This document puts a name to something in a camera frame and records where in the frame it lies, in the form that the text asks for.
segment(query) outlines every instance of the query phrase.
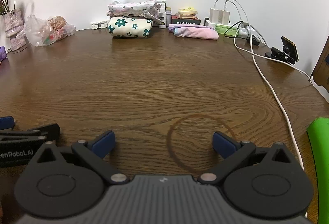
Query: wood grain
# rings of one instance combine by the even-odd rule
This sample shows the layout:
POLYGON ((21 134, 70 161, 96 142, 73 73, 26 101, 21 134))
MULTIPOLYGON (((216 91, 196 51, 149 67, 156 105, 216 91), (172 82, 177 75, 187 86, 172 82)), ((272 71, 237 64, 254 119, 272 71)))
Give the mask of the wood grain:
MULTIPOLYGON (((9 54, 0 66, 0 115, 12 115, 21 130, 57 122, 59 145, 112 129, 117 146, 108 160, 129 176, 197 176, 220 160, 211 146, 216 130, 261 147, 282 141, 294 152, 282 113, 248 53, 238 52, 229 38, 152 32, 147 39, 112 39, 106 30, 83 30, 47 47, 9 54), (171 145, 184 166, 166 147, 174 124, 171 145)), ((328 116, 329 105, 299 72, 257 62, 291 120, 314 185, 308 216, 316 222, 317 184, 306 128, 328 116)), ((14 181, 23 168, 0 169, 1 178, 14 181)), ((18 213, 8 214, 15 219, 18 213)))

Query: green handle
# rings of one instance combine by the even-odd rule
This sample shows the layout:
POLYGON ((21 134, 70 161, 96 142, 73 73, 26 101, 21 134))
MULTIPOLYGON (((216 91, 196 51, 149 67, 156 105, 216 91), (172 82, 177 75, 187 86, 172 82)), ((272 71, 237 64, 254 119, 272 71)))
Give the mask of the green handle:
POLYGON ((320 117, 307 128, 319 193, 318 224, 329 223, 329 119, 320 117))

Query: pink vase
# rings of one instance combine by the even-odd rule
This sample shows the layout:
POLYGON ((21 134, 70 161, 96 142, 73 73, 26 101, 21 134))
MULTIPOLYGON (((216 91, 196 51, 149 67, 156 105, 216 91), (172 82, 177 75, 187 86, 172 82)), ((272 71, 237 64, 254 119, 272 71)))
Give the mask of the pink vase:
POLYGON ((10 47, 12 51, 19 49, 26 44, 25 38, 16 38, 16 35, 22 31, 24 24, 20 9, 15 9, 3 16, 6 37, 10 38, 10 47))

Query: blue gripper pad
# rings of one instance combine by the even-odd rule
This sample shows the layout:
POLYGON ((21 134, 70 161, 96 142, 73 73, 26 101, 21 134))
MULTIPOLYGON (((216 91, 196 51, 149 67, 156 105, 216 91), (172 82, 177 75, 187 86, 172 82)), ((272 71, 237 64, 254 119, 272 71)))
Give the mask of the blue gripper pad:
POLYGON ((12 116, 0 117, 0 130, 12 129, 15 125, 15 120, 12 116))
POLYGON ((104 158, 116 145, 116 136, 112 130, 104 132, 96 139, 88 142, 87 147, 100 158, 104 158))
POLYGON ((224 159, 235 153, 241 145, 221 132, 213 134, 213 149, 224 159))

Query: purple cloth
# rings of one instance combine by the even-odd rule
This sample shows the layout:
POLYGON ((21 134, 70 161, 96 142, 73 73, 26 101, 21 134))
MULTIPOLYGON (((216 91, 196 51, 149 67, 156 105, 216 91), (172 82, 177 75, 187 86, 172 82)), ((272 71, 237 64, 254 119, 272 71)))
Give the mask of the purple cloth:
POLYGON ((7 58, 6 49, 4 46, 0 47, 0 62, 7 58))
POLYGON ((176 27, 198 27, 198 28, 210 28, 215 30, 215 28, 211 27, 211 26, 203 26, 203 25, 192 25, 192 24, 185 24, 185 25, 176 25, 176 24, 169 24, 169 32, 173 32, 173 30, 176 27))

